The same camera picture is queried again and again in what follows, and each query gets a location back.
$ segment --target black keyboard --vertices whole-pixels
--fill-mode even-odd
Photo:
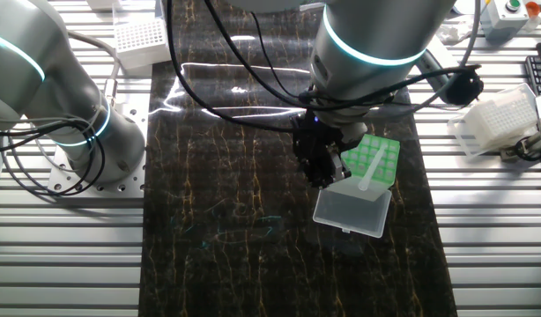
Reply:
[[[537,95],[541,95],[541,57],[529,56],[525,60],[525,68],[527,75],[529,75],[529,84],[533,92]]]

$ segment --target green button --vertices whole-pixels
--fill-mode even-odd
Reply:
[[[512,12],[519,10],[519,6],[519,0],[509,0],[509,2],[506,4],[506,8]]]

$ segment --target metal plate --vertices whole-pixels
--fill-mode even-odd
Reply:
[[[118,104],[115,106],[115,110],[130,118],[134,121],[141,132],[144,134],[145,140],[147,139],[147,123],[148,123],[148,109],[149,104],[138,103],[138,104]],[[145,188],[145,162],[146,162],[146,151],[141,160],[139,166],[126,178],[108,184],[96,184],[92,188],[89,188],[85,192],[74,195],[60,198],[62,201],[69,200],[78,200],[88,199],[92,200],[89,203],[96,203],[96,199],[112,199],[112,198],[144,198],[144,188]],[[59,166],[69,166],[69,162],[65,152],[60,148],[56,147],[56,153],[54,156],[54,162]],[[48,188],[55,190],[58,188],[70,188],[74,186],[79,178],[74,173],[68,173],[62,171],[54,166],[51,168],[51,174],[49,176]]]

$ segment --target blue led ring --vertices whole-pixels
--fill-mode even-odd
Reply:
[[[399,65],[405,65],[407,63],[411,63],[418,58],[420,58],[423,53],[425,53],[425,50],[422,50],[418,54],[414,56],[410,56],[407,58],[402,59],[396,59],[396,60],[390,60],[390,59],[383,59],[378,57],[372,57],[370,55],[366,55],[364,53],[359,52],[358,50],[350,47],[347,43],[343,42],[337,34],[335,34],[335,31],[333,31],[333,28],[331,27],[330,21],[327,19],[327,6],[323,8],[323,24],[325,25],[325,29],[327,30],[327,33],[330,35],[331,39],[341,48],[343,49],[347,54],[360,59],[363,62],[380,65],[380,66],[399,66]]]
[[[107,110],[108,110],[108,112],[106,114],[106,120],[104,121],[104,124],[102,124],[102,127],[100,127],[100,129],[96,132],[95,136],[88,138],[89,142],[92,141],[95,137],[98,137],[104,131],[104,129],[106,128],[106,126],[110,122],[110,106],[107,106]],[[81,142],[75,143],[75,144],[62,144],[62,143],[56,142],[56,144],[61,145],[61,146],[80,146],[80,145],[86,144],[86,141],[81,141]]]
[[[40,65],[38,65],[38,63],[35,62],[35,60],[30,57],[28,54],[24,53],[23,50],[19,49],[18,47],[16,47],[14,44],[8,42],[7,40],[3,39],[0,37],[0,47],[2,48],[8,48],[9,50],[11,50],[12,52],[20,55],[22,58],[24,58],[28,63],[30,63],[34,68],[35,70],[37,70],[37,72],[40,73],[40,76],[41,76],[41,81],[44,81],[45,80],[45,73],[43,72],[43,69],[40,67]]]

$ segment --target black marble mat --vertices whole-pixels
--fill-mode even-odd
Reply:
[[[276,108],[235,66],[203,2],[175,2],[177,52],[196,92],[228,114],[287,126],[297,110]],[[215,4],[243,54],[266,66],[251,17]],[[320,13],[259,16],[293,92],[308,86]],[[411,117],[369,124],[401,142],[386,228],[373,239],[312,220],[317,191],[295,172],[290,136],[223,122],[174,78],[170,63],[154,67],[140,316],[456,316]]]

